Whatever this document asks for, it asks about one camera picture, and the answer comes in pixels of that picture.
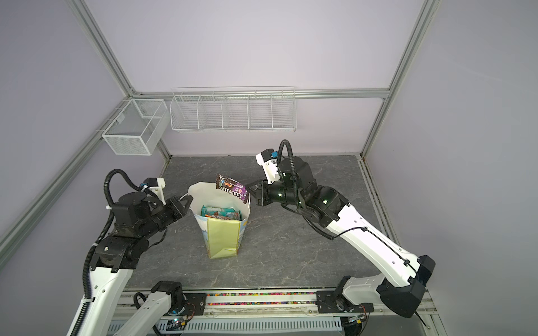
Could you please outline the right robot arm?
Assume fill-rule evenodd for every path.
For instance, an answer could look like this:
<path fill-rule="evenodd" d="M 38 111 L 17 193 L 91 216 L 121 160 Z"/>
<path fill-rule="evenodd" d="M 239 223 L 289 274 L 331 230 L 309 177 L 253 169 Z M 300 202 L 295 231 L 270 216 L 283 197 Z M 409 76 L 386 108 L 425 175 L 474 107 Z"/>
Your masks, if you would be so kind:
<path fill-rule="evenodd" d="M 310 165 L 293 154 L 288 140 L 282 140 L 278 149 L 257 154 L 256 162 L 266 176 L 247 185 L 257 205 L 278 203 L 324 238 L 349 243 L 380 271 L 371 278 L 343 277 L 326 295 L 328 302 L 319 299 L 321 312 L 367 314 L 368 305 L 383 304 L 403 318 L 417 314 L 436 266 L 432 258 L 400 247 L 370 224 L 347 197 L 319 185 Z"/>

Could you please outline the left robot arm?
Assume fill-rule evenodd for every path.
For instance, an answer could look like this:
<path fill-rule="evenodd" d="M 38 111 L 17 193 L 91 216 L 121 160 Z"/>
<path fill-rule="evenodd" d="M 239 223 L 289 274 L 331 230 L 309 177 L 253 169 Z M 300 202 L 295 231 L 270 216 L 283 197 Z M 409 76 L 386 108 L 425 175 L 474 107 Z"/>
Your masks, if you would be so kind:
<path fill-rule="evenodd" d="M 135 185 L 122 169 L 110 171 L 103 189 L 109 210 L 102 232 L 85 257 L 84 296 L 69 328 L 69 335 L 106 335 L 120 295 L 140 261 L 152 246 L 151 237 L 185 217 L 193 197 L 157 193 L 162 178 Z"/>

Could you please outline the illustrated paper gift bag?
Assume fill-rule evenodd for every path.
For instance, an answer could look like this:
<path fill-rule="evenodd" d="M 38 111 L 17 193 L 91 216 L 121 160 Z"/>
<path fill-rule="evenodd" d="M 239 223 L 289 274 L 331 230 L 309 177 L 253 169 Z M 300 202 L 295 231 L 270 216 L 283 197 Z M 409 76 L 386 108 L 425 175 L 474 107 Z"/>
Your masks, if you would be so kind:
<path fill-rule="evenodd" d="M 229 258 L 238 254 L 251 212 L 250 203 L 216 188 L 215 183 L 199 182 L 189 187 L 193 198 L 190 209 L 199 225 L 207 254 L 211 259 Z M 238 220 L 206 217 L 203 209 L 233 209 Z"/>

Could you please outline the purple M&M's packet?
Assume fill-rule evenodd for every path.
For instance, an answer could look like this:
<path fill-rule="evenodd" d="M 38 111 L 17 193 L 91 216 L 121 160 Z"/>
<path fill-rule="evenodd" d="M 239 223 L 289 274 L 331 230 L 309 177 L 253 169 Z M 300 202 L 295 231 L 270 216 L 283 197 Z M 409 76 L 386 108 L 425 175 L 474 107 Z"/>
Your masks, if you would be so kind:
<path fill-rule="evenodd" d="M 249 201 L 249 191 L 246 186 L 221 174 L 217 175 L 216 189 L 238 198 L 243 204 L 246 204 Z"/>

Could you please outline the Fox's mint blossom candy bag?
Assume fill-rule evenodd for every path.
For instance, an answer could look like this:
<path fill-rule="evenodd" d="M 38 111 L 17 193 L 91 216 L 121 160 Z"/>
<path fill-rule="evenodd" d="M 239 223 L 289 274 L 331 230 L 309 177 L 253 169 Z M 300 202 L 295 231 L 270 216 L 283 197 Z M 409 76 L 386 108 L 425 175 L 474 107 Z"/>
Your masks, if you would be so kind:
<path fill-rule="evenodd" d="M 236 211 L 234 208 L 225 208 L 225 207 L 202 207 L 200 211 L 202 217 L 215 218 L 219 220 L 231 220 L 231 221 L 241 221 L 242 215 L 239 211 Z"/>

